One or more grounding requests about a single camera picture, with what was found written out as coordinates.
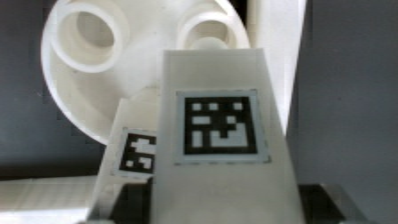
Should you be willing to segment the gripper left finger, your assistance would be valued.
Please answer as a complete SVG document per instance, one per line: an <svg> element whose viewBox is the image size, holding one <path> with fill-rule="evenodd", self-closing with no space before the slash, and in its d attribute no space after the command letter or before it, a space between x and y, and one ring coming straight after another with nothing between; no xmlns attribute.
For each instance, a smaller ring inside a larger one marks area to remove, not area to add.
<svg viewBox="0 0 398 224"><path fill-rule="evenodd" d="M123 186L110 220L116 224L149 224L151 187L148 184Z"/></svg>

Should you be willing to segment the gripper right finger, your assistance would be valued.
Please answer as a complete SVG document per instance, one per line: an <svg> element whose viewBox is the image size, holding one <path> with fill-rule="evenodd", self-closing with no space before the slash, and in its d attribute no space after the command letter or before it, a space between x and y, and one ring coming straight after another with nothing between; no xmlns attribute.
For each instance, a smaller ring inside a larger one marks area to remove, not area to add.
<svg viewBox="0 0 398 224"><path fill-rule="evenodd" d="M306 224L371 224L343 187L336 184L300 184Z"/></svg>

